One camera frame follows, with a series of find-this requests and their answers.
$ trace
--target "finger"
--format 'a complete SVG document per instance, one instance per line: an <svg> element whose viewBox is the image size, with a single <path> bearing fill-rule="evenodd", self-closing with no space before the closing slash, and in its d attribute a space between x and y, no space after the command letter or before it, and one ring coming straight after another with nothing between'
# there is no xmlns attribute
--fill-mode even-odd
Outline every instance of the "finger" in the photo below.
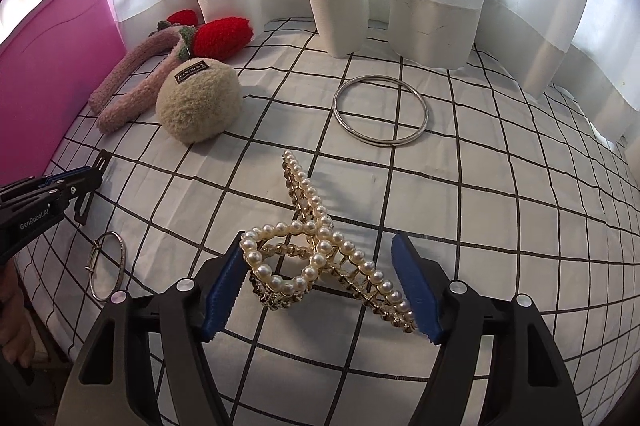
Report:
<svg viewBox="0 0 640 426"><path fill-rule="evenodd" d="M18 291L2 308L0 345L6 345L18 333L24 319L24 297L22 291Z"/></svg>
<svg viewBox="0 0 640 426"><path fill-rule="evenodd" d="M9 301L19 289L14 262L9 260L0 273L0 302Z"/></svg>
<svg viewBox="0 0 640 426"><path fill-rule="evenodd" d="M21 353L20 356L18 356L18 361L23 368L28 368L30 366L31 361L33 361L33 356L36 353L36 344L33 341L33 337L29 335L29 339L30 341L27 345L27 348L25 348L24 352Z"/></svg>
<svg viewBox="0 0 640 426"><path fill-rule="evenodd" d="M21 356L29 346L31 339L31 327L24 320L18 333L2 348L2 354L9 364L14 364L18 356Z"/></svg>

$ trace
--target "white grid tablecloth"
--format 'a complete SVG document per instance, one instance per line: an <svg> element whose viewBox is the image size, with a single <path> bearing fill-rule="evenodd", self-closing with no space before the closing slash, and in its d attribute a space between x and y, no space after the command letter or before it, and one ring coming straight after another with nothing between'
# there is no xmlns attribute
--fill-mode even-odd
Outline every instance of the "white grid tablecloth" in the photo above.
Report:
<svg viewBox="0 0 640 426"><path fill-rule="evenodd" d="M363 49L341 60L321 50L309 19L266 29L230 62L244 106L218 138L185 147L153 110L102 136L86 108L69 129L47 173L92 164L101 148L114 152L87 225L78 228L70 208L17 256L33 305L60 345L75 358L100 311L87 295L91 240L106 230L121 234L123 287L134 297L162 292L224 253L239 229L292 218L280 158L289 148L336 228L396 284L390 241L403 230L422 255L480 294L531 295L574 380L585 424L599 422L639 361L640 192L623 145L595 134L575 101L552 86L537 101L524 96L475 48L462 69L431 70L397 56L376 22ZM163 57L142 65L119 93ZM340 128L333 95L363 74L400 78L423 94L430 123L420 139L383 149ZM381 138L407 135L422 120L413 95L391 85L357 85L341 105L354 128ZM116 248L107 251L98 261L103 292L119 260ZM300 268L287 259L282 273ZM320 285L289 310L271 312L245 281L226 330L205 345L234 424L407 424L437 347L383 322L332 280ZM152 336L159 407L165 424L176 424L161 343ZM466 424L478 418L491 345L483 339Z"/></svg>

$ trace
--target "pink container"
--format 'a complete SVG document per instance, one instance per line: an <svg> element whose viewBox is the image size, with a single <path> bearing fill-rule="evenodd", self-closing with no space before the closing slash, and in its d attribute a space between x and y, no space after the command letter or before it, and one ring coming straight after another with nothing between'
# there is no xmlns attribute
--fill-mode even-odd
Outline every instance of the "pink container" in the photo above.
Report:
<svg viewBox="0 0 640 426"><path fill-rule="evenodd" d="M107 0L43 0L0 44L0 185L42 175L125 54Z"/></svg>

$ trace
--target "beige pom-pom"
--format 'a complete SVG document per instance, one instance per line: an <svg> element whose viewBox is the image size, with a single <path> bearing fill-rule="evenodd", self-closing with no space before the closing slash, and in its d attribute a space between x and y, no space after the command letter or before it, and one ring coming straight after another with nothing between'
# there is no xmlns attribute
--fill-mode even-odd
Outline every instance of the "beige pom-pom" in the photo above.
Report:
<svg viewBox="0 0 640 426"><path fill-rule="evenodd" d="M156 101L158 120L177 140L191 144L227 128L240 112L236 71L208 58L194 58L172 70Z"/></svg>

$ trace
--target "fabric tag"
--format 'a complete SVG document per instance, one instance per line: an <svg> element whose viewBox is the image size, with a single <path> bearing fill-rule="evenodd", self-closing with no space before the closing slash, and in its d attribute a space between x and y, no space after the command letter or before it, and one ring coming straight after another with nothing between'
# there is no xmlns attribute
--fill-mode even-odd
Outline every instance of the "fabric tag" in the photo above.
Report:
<svg viewBox="0 0 640 426"><path fill-rule="evenodd" d="M209 66L203 60L196 62L193 65L189 65L187 68L182 69L180 72L178 72L175 75L175 82L180 85L180 83L188 80L194 74L202 72L203 70L206 70L208 68Z"/></svg>

